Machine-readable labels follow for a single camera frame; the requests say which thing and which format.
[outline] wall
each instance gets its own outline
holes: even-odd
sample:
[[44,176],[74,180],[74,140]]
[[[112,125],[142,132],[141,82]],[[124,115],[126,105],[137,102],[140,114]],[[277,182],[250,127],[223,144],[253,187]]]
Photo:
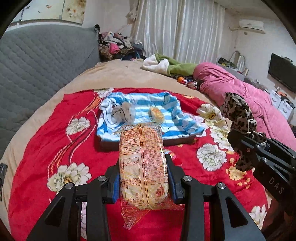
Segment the wall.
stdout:
[[11,26],[7,30],[9,31],[23,26],[37,24],[65,24],[82,26],[83,28],[89,28],[99,24],[101,32],[116,32],[125,26],[120,32],[124,36],[130,36],[132,25],[130,24],[127,26],[128,19],[126,18],[126,15],[132,9],[134,1],[136,0],[87,0],[82,25],[60,21],[33,21],[26,24]]
[[[296,104],[296,94],[268,74],[271,53],[288,57],[296,63],[296,45],[290,34],[279,19],[272,20],[252,16],[239,16],[239,18],[263,21],[266,34],[247,32],[245,35],[245,31],[235,31],[234,48],[230,48],[230,54],[238,50],[246,58],[245,64],[249,69],[248,77],[258,79],[270,90],[275,90],[279,86]],[[296,113],[291,124],[296,125]]]
[[233,39],[236,36],[235,32],[229,30],[229,28],[238,27],[238,15],[233,15],[227,9],[225,10],[224,25],[222,32],[222,39],[220,48],[218,51],[218,59],[220,57],[229,60],[234,49]]

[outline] packaged bread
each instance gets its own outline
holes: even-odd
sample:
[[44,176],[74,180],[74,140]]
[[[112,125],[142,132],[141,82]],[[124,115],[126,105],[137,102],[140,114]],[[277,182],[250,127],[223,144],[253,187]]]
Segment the packaged bread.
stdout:
[[130,229],[141,210],[170,209],[168,170],[159,123],[124,125],[119,141],[122,215]]
[[165,120],[165,116],[157,107],[150,107],[151,116],[155,119],[159,124],[163,123]]

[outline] television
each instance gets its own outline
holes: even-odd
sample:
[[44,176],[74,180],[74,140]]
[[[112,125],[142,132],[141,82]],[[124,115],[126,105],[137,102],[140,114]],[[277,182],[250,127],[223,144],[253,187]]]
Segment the television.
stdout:
[[289,60],[272,53],[268,73],[289,90],[296,92],[296,66]]

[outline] air conditioner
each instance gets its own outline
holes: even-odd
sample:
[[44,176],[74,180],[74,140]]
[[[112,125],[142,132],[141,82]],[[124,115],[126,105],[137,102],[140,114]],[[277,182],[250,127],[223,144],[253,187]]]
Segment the air conditioner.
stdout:
[[250,20],[250,19],[241,19],[239,21],[239,26],[241,28],[250,28],[250,29],[264,31],[263,22],[261,22],[261,21]]

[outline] curtain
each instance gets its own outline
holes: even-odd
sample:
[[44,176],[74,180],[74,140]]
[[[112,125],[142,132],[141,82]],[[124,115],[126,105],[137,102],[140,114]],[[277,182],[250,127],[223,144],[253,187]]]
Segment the curtain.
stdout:
[[179,62],[216,62],[225,8],[214,0],[140,0],[133,29],[146,56],[160,53]]

